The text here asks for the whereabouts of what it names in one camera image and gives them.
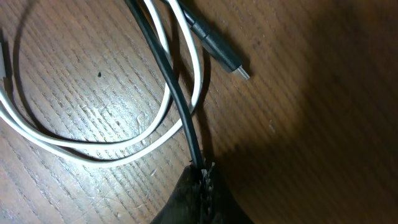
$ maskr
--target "white cable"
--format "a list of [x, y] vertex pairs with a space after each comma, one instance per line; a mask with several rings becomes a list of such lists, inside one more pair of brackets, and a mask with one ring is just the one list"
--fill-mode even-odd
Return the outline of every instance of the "white cable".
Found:
[[[180, 9], [180, 6], [178, 5], [178, 2], [176, 0], [170, 0], [169, 1], [170, 5], [172, 6], [172, 9], [177, 17], [178, 23], [180, 24], [184, 37], [187, 41], [188, 48], [190, 51], [190, 55], [192, 58], [192, 63], [193, 63], [193, 72], [194, 72], [194, 77], [195, 77], [195, 84], [193, 87], [193, 95], [191, 99], [191, 103], [189, 105], [190, 112], [193, 111], [195, 108], [198, 98], [200, 95], [200, 90], [201, 90], [201, 73], [200, 73], [200, 64], [199, 64], [199, 59], [197, 55], [197, 51], [195, 48], [195, 44], [193, 42], [190, 30], [187, 26], [187, 23], [185, 21], [184, 15], [182, 13], [182, 10]], [[152, 19], [154, 20], [155, 27], [160, 39], [160, 43], [162, 44], [164, 50], [167, 53], [168, 59], [170, 61], [170, 54], [169, 54], [169, 48], [167, 44], [167, 38], [165, 36], [162, 23], [159, 19], [159, 15], [152, 3], [151, 0], [145, 0], [145, 4], [148, 7], [148, 10], [152, 16]], [[115, 166], [121, 166], [127, 163], [130, 163], [132, 161], [135, 161], [136, 159], [141, 158], [142, 156], [150, 153], [157, 147], [159, 147], [161, 144], [166, 142], [169, 138], [171, 138], [181, 127], [182, 123], [181, 120], [178, 120], [162, 137], [160, 137], [158, 140], [153, 142], [151, 145], [147, 146], [146, 148], [142, 149], [141, 151], [134, 153], [130, 156], [121, 158], [121, 159], [116, 159], [113, 161], [91, 161], [82, 157], [78, 157], [64, 149], [58, 146], [65, 146], [65, 147], [74, 147], [78, 149], [118, 149], [118, 148], [124, 148], [130, 145], [133, 145], [144, 138], [146, 138], [150, 133], [153, 132], [153, 130], [159, 125], [160, 121], [162, 120], [165, 110], [167, 109], [167, 105], [169, 103], [170, 99], [170, 91], [168, 86], [166, 85], [165, 87], [165, 94], [163, 97], [163, 102], [160, 106], [160, 110], [153, 120], [152, 124], [145, 130], [143, 133], [140, 135], [136, 136], [135, 138], [128, 139], [125, 141], [120, 141], [120, 142], [73, 142], [73, 141], [66, 141], [66, 140], [61, 140], [61, 139], [56, 139], [52, 138], [50, 136], [47, 136], [43, 133], [40, 133], [38, 130], [34, 129], [29, 123], [27, 123], [23, 117], [17, 112], [9, 98], [7, 97], [6, 93], [4, 90], [0, 89], [0, 101], [2, 102], [4, 108], [1, 108], [0, 116], [2, 119], [6, 121], [8, 125], [10, 125], [13, 129], [15, 129], [18, 133], [23, 135], [25, 138], [28, 140], [32, 141], [33, 143], [37, 144], [38, 146], [64, 158], [68, 159], [70, 161], [83, 164], [85, 166], [93, 166], [93, 167], [115, 167]]]

